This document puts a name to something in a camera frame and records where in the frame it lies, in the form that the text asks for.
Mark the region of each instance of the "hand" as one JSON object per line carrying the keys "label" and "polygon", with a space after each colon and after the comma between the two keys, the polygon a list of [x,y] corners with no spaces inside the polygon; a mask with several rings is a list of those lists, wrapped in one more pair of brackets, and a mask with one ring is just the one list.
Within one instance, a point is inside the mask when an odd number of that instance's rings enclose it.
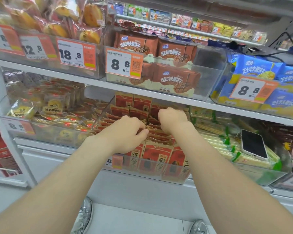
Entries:
{"label": "hand", "polygon": [[173,108],[160,109],[158,112],[158,119],[160,120],[160,127],[166,133],[171,135],[172,130],[178,125],[186,122],[188,119],[184,111],[176,110]]}
{"label": "hand", "polygon": [[136,117],[123,116],[95,135],[98,140],[107,139],[113,153],[128,153],[144,141],[149,133],[143,122]]}

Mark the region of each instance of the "brand logo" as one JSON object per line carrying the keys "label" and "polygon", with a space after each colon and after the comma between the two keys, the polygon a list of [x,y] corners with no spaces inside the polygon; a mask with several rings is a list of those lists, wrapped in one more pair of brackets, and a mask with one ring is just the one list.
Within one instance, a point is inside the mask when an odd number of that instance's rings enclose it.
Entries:
{"label": "brand logo", "polygon": [[285,74],[293,74],[293,70],[288,70]]}
{"label": "brand logo", "polygon": [[245,64],[246,65],[254,65],[254,61],[247,61]]}

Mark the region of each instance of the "barcode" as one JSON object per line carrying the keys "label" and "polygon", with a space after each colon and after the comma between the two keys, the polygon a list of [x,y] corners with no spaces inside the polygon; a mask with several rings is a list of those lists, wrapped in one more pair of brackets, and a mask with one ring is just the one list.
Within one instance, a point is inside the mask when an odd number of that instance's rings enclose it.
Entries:
{"label": "barcode", "polygon": [[133,61],[133,70],[140,70],[140,65],[141,65],[141,62],[139,61]]}
{"label": "barcode", "polygon": [[46,56],[28,56],[29,59],[48,59]]}
{"label": "barcode", "polygon": [[271,89],[270,88],[263,88],[261,91],[261,95],[262,97],[266,97],[271,93]]}
{"label": "barcode", "polygon": [[77,65],[77,66],[82,66],[82,67],[83,67],[83,65],[80,64],[80,63],[75,63],[75,62],[72,62],[72,61],[64,61],[64,60],[62,60],[62,61],[63,61],[63,63],[65,63],[65,64],[69,64],[69,65]]}

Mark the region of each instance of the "person's left hand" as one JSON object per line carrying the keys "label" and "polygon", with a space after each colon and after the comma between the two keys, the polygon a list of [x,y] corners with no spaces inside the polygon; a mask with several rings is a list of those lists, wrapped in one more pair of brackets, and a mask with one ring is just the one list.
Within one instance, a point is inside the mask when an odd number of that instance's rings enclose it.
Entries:
{"label": "person's left hand", "polygon": [[94,139],[107,140],[113,153],[128,153],[144,141],[148,133],[149,130],[138,118],[123,116],[95,135]]}

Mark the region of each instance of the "forearm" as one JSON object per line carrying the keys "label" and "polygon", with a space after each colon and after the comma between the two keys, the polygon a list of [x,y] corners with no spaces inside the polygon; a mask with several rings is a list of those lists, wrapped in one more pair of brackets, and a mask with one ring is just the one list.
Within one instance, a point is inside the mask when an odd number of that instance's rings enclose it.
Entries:
{"label": "forearm", "polygon": [[293,215],[222,157],[193,125],[176,126],[172,135],[189,161],[200,199],[217,233],[293,231]]}
{"label": "forearm", "polygon": [[110,154],[105,141],[86,140],[35,188],[0,214],[0,233],[70,233],[94,179]]}

